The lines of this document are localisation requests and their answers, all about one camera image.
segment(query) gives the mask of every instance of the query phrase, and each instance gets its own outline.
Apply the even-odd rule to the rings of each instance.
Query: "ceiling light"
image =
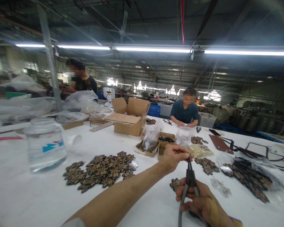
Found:
[[[42,44],[16,44],[18,47],[45,47]]]
[[[277,51],[206,50],[205,54],[284,56],[284,52]]]
[[[116,47],[116,50],[122,51],[149,51],[149,52],[171,52],[171,53],[189,53],[190,49],[164,49],[164,48],[143,48],[143,47]]]
[[[108,46],[58,46],[67,49],[100,49],[100,50],[110,50]]]

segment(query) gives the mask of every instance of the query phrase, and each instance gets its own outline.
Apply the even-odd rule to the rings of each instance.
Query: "person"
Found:
[[[188,87],[183,92],[182,100],[174,102],[171,109],[170,119],[179,127],[195,127],[198,125],[199,107],[194,103],[196,99],[196,90]]]
[[[131,178],[118,182],[72,215],[62,227],[88,227],[88,226],[117,226],[124,218],[132,206],[159,180],[173,172],[180,161],[193,158],[189,151],[179,145],[166,145],[162,159]],[[176,191],[176,201],[180,201],[185,178],[180,180],[181,186]],[[197,181],[197,188],[200,192],[199,198],[193,192],[193,188],[188,189],[187,197],[193,201],[184,203],[181,211],[191,210],[197,213],[201,220],[205,220],[211,226],[234,226],[230,217],[220,206],[209,188]],[[215,218],[212,216],[212,205],[210,200],[215,201]]]
[[[72,84],[69,87],[62,88],[62,90],[70,93],[82,90],[93,90],[95,94],[97,94],[97,82],[85,72],[83,62],[70,58],[66,61],[66,65],[75,74],[75,77],[72,77]]]

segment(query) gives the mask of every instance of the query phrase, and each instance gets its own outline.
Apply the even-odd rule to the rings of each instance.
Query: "glass jar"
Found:
[[[33,119],[31,125],[24,129],[28,139],[28,161],[31,172],[51,170],[66,160],[62,131],[62,126],[53,118]]]

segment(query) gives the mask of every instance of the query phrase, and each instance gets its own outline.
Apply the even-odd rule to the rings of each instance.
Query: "dark green shirt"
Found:
[[[175,101],[170,115],[185,124],[189,124],[193,119],[198,120],[198,112],[199,107],[195,103],[191,103],[187,109],[184,109],[183,100],[178,100]]]

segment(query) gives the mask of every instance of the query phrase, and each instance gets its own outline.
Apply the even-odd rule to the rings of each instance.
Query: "hand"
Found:
[[[182,178],[180,180],[181,186],[179,186],[176,191],[177,202],[181,201],[185,183],[186,183],[186,178]],[[206,184],[203,184],[197,180],[197,188],[199,190],[200,197],[196,196],[193,187],[189,187],[186,197],[192,199],[193,201],[192,202],[188,201],[184,203],[183,206],[181,207],[181,211],[185,212],[191,210],[193,213],[199,215],[201,221],[203,222],[206,221],[210,226],[216,226],[215,223],[211,223],[211,221],[213,221],[211,220],[212,204],[209,200],[211,199],[217,205],[219,220],[216,221],[218,221],[219,226],[235,226],[233,221],[230,219],[230,217],[223,210],[217,199],[211,193],[209,187]]]
[[[166,145],[163,157],[159,163],[162,164],[162,168],[166,170],[167,174],[175,171],[180,161],[193,158],[193,154],[190,153],[186,148],[179,145]]]
[[[177,125],[178,125],[178,127],[185,127],[185,124],[182,122],[182,121],[179,121],[178,123],[177,123]]]
[[[68,87],[65,87],[65,88],[61,88],[61,90],[66,91],[66,92],[69,92],[69,93],[75,93],[75,92],[77,92],[72,86],[68,86]]]

